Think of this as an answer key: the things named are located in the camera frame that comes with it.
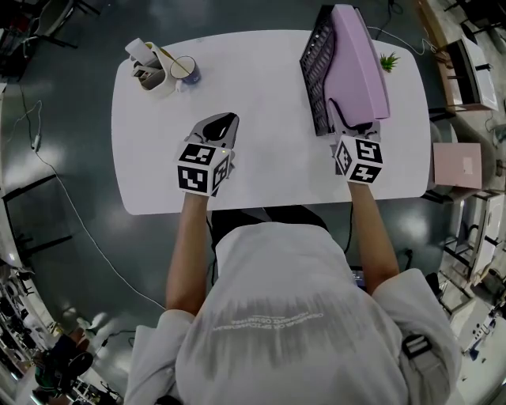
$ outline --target green plant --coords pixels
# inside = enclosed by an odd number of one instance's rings
[[[392,69],[394,69],[397,66],[397,61],[400,58],[395,57],[395,52],[392,52],[390,56],[386,56],[384,54],[381,54],[379,57],[379,62],[381,63],[381,67],[383,67],[383,70],[390,73]]]

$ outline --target white table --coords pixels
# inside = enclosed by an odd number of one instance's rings
[[[209,36],[165,47],[191,55],[202,80],[184,93],[153,100],[119,65],[112,98],[111,138],[116,177],[131,214],[180,212],[183,193],[173,162],[193,126],[220,112],[240,117],[230,178],[210,210],[338,203],[350,200],[334,173],[331,137],[315,136],[299,58],[309,31],[252,31]],[[413,56],[374,42],[400,57],[385,74],[391,117],[381,123],[385,165],[372,191],[377,199],[418,197],[429,177],[430,131],[424,87]]]

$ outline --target blue mug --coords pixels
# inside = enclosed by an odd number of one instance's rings
[[[173,78],[182,81],[185,85],[194,85],[200,80],[200,69],[195,59],[190,56],[181,56],[171,65]]]

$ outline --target cable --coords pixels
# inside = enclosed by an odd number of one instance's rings
[[[198,136],[200,138],[200,143],[204,143],[204,138],[200,134],[194,132],[193,135]]]
[[[346,243],[346,247],[344,253],[346,254],[349,249],[349,245],[351,243],[351,235],[353,231],[353,203],[351,204],[351,208],[349,209],[349,233],[348,233],[348,242]]]
[[[42,101],[41,101],[41,100],[37,101],[37,102],[33,105],[33,107],[32,107],[32,108],[30,108],[28,111],[26,111],[26,109],[25,109],[25,114],[24,114],[21,118],[18,118],[18,119],[16,120],[16,122],[14,123],[14,126],[13,126],[13,130],[12,130],[12,131],[11,131],[11,133],[10,133],[10,137],[9,137],[9,139],[7,139],[7,142],[6,142],[6,143],[9,143],[9,142],[12,140],[12,138],[14,137],[14,131],[16,130],[16,125],[17,125],[17,123],[19,123],[20,121],[22,121],[24,117],[27,117],[27,118],[28,118],[28,114],[29,114],[30,112],[32,112],[33,110],[35,110],[38,104],[40,104],[40,108],[39,108],[39,117],[40,117],[40,110],[42,109]],[[32,136],[30,135],[30,133],[28,133],[28,136],[30,137],[30,147],[32,147]]]
[[[119,393],[118,393],[118,392],[116,392],[116,391],[114,391],[113,389],[111,389],[111,387],[109,387],[109,384],[107,384],[107,383],[106,383],[106,384],[104,384],[104,382],[103,382],[103,381],[101,381],[101,382],[100,382],[100,384],[102,385],[102,387],[104,387],[104,388],[105,388],[105,390],[106,390],[107,394],[113,394],[113,395],[115,395],[115,396],[119,396]]]
[[[110,338],[114,338],[116,336],[119,336],[122,333],[135,333],[135,330],[132,331],[132,330],[128,330],[128,329],[122,329],[121,331],[117,331],[117,332],[113,332],[113,333],[109,334],[109,336],[107,338],[105,338],[105,340],[102,342],[102,344],[100,345],[100,347],[96,351],[95,356],[93,356],[93,357],[98,356],[98,353],[102,350],[102,347],[106,347],[106,345],[109,343]]]
[[[376,35],[376,38],[375,38],[376,40],[378,40],[378,38],[380,37],[381,32],[384,32],[383,29],[386,28],[388,24],[390,24],[390,21],[392,19],[392,13],[397,14],[397,15],[400,16],[400,15],[404,14],[404,9],[401,7],[400,4],[396,3],[395,0],[388,0],[388,3],[387,3],[387,12],[388,12],[388,19],[381,26],[381,28],[378,28],[379,32]]]
[[[485,121],[485,129],[487,130],[487,132],[490,134],[492,132],[492,130],[490,130],[488,127],[487,127],[487,124],[489,123],[490,120],[492,120],[493,118],[493,111],[490,111],[490,117]]]
[[[434,45],[432,45],[430,42],[428,42],[425,38],[421,39],[421,49],[422,49],[422,51],[418,52],[414,47],[412,47],[411,45],[409,45],[405,40],[402,40],[401,38],[399,38],[398,36],[395,36],[394,34],[390,34],[389,32],[386,32],[386,31],[382,30],[381,28],[377,28],[377,27],[367,27],[367,28],[369,28],[369,29],[377,29],[377,30],[379,30],[379,31],[381,31],[381,32],[383,32],[383,33],[391,36],[392,38],[395,38],[396,40],[401,41],[403,44],[405,44],[408,47],[410,47],[413,50],[413,52],[415,54],[417,54],[417,55],[422,56],[425,53],[425,44],[428,44],[429,49],[431,50],[432,53],[435,54],[437,52],[437,48]]]
[[[207,218],[207,216],[206,216],[206,224],[207,224],[207,227],[209,228],[209,233],[210,233],[211,239],[212,239],[213,238],[213,227],[211,226],[211,223],[209,222],[209,219]],[[213,263],[210,264],[210,268],[211,268],[211,266],[213,268],[213,272],[211,273],[211,286],[214,286],[214,277],[216,275],[217,257],[216,257],[216,249],[214,247],[213,241],[211,241],[211,249],[213,249],[213,253],[214,253]]]
[[[16,127],[16,124],[17,124],[18,122],[20,122],[20,121],[21,121],[21,120],[22,120],[25,116],[27,116],[29,112],[33,111],[33,110],[35,109],[35,107],[36,107],[36,105],[37,105],[38,103],[40,103],[40,108],[39,108],[39,130],[38,130],[38,132],[37,132],[36,139],[37,139],[37,137],[39,137],[39,136],[40,136],[40,126],[41,126],[41,121],[40,121],[40,111],[42,110],[42,101],[41,101],[41,100],[38,100],[38,101],[34,104],[33,108],[32,108],[30,111],[25,111],[25,114],[24,114],[21,118],[19,118],[19,119],[16,121],[16,123],[14,124],[14,128],[15,128],[15,127]],[[157,306],[159,306],[160,308],[162,308],[163,310],[165,310],[165,307],[164,307],[163,305],[159,304],[159,303],[158,303],[158,302],[156,302],[154,299],[149,298],[149,297],[148,297],[148,296],[146,296],[145,294],[141,293],[139,290],[137,290],[135,287],[133,287],[133,286],[132,286],[132,285],[131,285],[131,284],[130,284],[130,283],[129,283],[129,282],[128,282],[128,281],[127,281],[127,280],[126,280],[126,279],[125,279],[125,278],[124,278],[124,277],[123,277],[123,276],[122,276],[122,275],[121,275],[121,274],[120,274],[120,273],[116,270],[116,269],[115,269],[115,267],[114,267],[114,266],[112,265],[112,263],[111,263],[111,260],[109,260],[109,259],[107,258],[107,256],[104,254],[104,252],[102,252],[102,249],[100,249],[99,245],[95,242],[95,240],[93,239],[93,237],[92,237],[91,233],[88,231],[88,228],[86,228],[85,223],[82,221],[81,216],[80,216],[80,215],[79,215],[79,213],[77,212],[77,209],[76,209],[76,207],[75,207],[74,203],[72,202],[72,198],[70,197],[69,192],[67,191],[67,189],[66,189],[65,185],[63,184],[63,182],[61,181],[61,179],[60,179],[60,177],[59,177],[58,173],[56,172],[56,169],[55,169],[52,165],[50,165],[49,163],[47,163],[47,162],[46,162],[46,161],[45,161],[42,157],[40,157],[40,155],[39,155],[39,153],[38,153],[38,151],[37,151],[37,149],[38,149],[37,141],[35,140],[35,141],[34,141],[34,143],[35,143],[35,147],[34,147],[34,145],[30,145],[30,147],[32,147],[32,149],[33,149],[33,151],[34,151],[35,155],[39,158],[39,160],[40,160],[42,163],[44,163],[46,166],[49,166],[49,167],[51,168],[51,170],[53,171],[53,173],[55,174],[56,180],[57,180],[57,181],[58,181],[58,182],[62,185],[62,188],[63,188],[63,190],[64,190],[64,192],[65,192],[65,195],[66,195],[66,197],[69,199],[69,203],[70,203],[70,205],[72,206],[72,209],[74,210],[74,212],[76,213],[77,219],[78,219],[78,220],[79,220],[79,222],[81,223],[82,228],[85,230],[85,232],[86,232],[86,234],[88,235],[89,239],[90,239],[90,240],[93,242],[93,244],[95,245],[96,250],[98,250],[98,252],[102,255],[102,257],[104,258],[104,260],[108,263],[109,267],[110,267],[110,268],[111,268],[111,269],[115,272],[115,274],[116,274],[119,278],[121,278],[121,279],[125,282],[125,284],[126,284],[127,286],[129,286],[129,287],[130,287],[130,289],[131,289],[131,290],[133,290],[136,294],[140,295],[141,297],[145,298],[145,299],[146,299],[146,300],[148,300],[148,301],[153,302],[155,305],[157,305]]]
[[[27,110],[26,108],[26,101],[25,101],[25,92],[23,92],[23,87],[21,87],[21,85],[19,85],[19,90],[21,91],[21,99],[23,100],[23,108],[25,109],[25,112]],[[40,109],[42,108],[42,101],[40,101],[40,108],[39,108],[39,113],[40,113]],[[30,145],[32,144],[32,121],[30,121],[30,117],[28,116],[28,113],[26,112],[26,119],[28,121],[28,137],[30,138]]]

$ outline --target dark floor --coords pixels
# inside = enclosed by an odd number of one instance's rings
[[[385,29],[420,48],[425,31],[413,7],[415,2],[398,2],[404,14],[394,14]],[[39,99],[43,101],[40,155],[55,166],[96,242],[133,286],[163,302],[178,215],[129,215],[123,208],[112,160],[111,100],[116,69],[127,57],[125,45],[136,37],[165,45],[223,32],[311,29],[319,5],[326,2],[92,3],[102,10],[99,17],[84,16],[77,11],[59,34],[60,39],[73,41],[79,48],[41,44],[21,85],[28,108]],[[353,4],[361,8],[367,25],[379,27],[387,20],[386,0],[353,1]],[[385,35],[380,39],[401,45]],[[442,106],[443,90],[432,56],[415,55],[415,59],[429,107]],[[17,126],[13,140],[6,144],[14,120],[23,113],[20,89],[13,82],[6,90],[2,111],[2,170],[7,191],[51,174],[29,148],[26,120]],[[35,136],[36,111],[30,116]],[[442,256],[439,243],[447,234],[451,208],[424,199],[381,201],[379,208],[396,252],[402,255],[411,248],[415,267],[425,273],[436,271]],[[72,311],[88,320],[101,316],[100,324],[106,325],[103,334],[137,324],[155,325],[161,310],[133,293],[112,272],[80,227],[55,180],[13,200],[9,209],[16,232],[33,237],[34,244],[67,234],[74,236],[31,260],[37,287],[55,319],[73,326],[66,317]],[[350,205],[325,204],[312,209],[324,218],[334,239],[344,247]],[[355,237],[348,258],[350,264],[360,264]],[[127,338],[120,336],[111,340],[96,362],[99,373],[121,392],[126,386],[129,356]]]

